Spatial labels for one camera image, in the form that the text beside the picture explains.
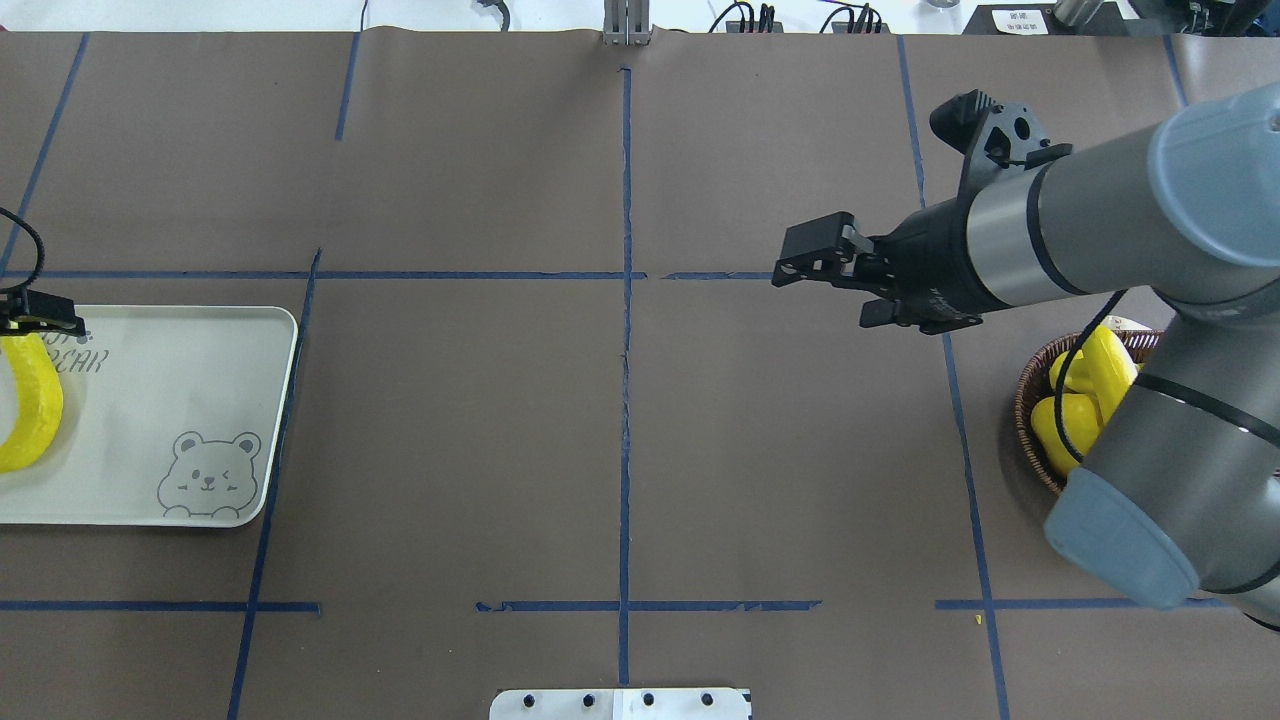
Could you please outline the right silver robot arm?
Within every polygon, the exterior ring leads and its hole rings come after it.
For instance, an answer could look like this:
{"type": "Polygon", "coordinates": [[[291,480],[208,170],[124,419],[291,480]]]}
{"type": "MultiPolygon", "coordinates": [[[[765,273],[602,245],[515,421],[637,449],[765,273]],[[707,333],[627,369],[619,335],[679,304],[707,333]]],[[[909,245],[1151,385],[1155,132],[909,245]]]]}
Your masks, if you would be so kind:
{"type": "Polygon", "coordinates": [[[783,236],[771,282],[872,295],[865,328],[942,334],[1014,307],[1146,287],[1172,318],[1044,534],[1129,600],[1196,592],[1277,629],[1276,85],[1197,102],[1094,147],[973,90],[932,132],[963,155],[952,199],[886,234],[837,211],[783,236]]]}

